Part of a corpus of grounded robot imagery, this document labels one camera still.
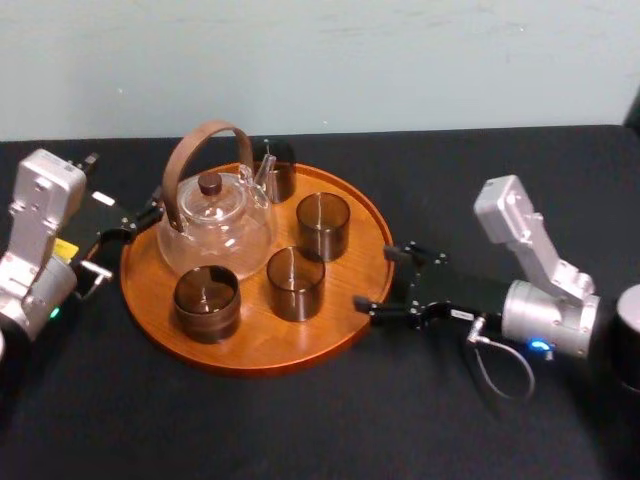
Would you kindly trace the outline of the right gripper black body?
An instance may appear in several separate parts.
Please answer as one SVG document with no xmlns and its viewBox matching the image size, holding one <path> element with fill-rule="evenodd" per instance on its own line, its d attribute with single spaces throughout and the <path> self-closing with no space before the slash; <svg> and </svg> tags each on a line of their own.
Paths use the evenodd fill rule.
<svg viewBox="0 0 640 480">
<path fill-rule="evenodd" d="M 410 313 L 422 324 L 431 320 L 501 324 L 509 284 L 461 273 L 445 265 L 423 267 L 410 287 Z"/>
</svg>

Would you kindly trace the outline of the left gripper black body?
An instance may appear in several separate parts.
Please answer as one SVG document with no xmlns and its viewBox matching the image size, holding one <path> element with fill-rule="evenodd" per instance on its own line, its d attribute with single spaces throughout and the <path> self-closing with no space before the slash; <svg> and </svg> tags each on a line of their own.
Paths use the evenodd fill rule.
<svg viewBox="0 0 640 480">
<path fill-rule="evenodd" d="M 54 256 L 72 268 L 91 260 L 107 244 L 131 243 L 136 221 L 115 200 L 94 191 L 87 193 L 80 208 L 57 234 Z"/>
</svg>

